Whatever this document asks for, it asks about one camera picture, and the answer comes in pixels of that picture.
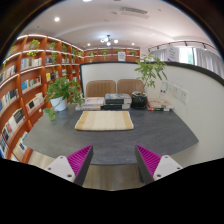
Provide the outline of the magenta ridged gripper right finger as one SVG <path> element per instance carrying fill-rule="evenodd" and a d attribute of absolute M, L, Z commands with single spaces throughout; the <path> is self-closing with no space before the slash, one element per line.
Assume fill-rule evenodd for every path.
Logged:
<path fill-rule="evenodd" d="M 152 183 L 182 169 L 169 155 L 159 156 L 156 153 L 137 145 L 135 155 L 138 162 L 141 181 Z"/>

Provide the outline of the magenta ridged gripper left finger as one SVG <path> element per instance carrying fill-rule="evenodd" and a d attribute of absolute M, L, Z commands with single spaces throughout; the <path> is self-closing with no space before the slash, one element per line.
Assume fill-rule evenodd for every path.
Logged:
<path fill-rule="evenodd" d="M 65 180 L 82 186 L 93 156 L 93 146 L 89 145 L 69 156 L 58 156 L 45 170 Z"/>

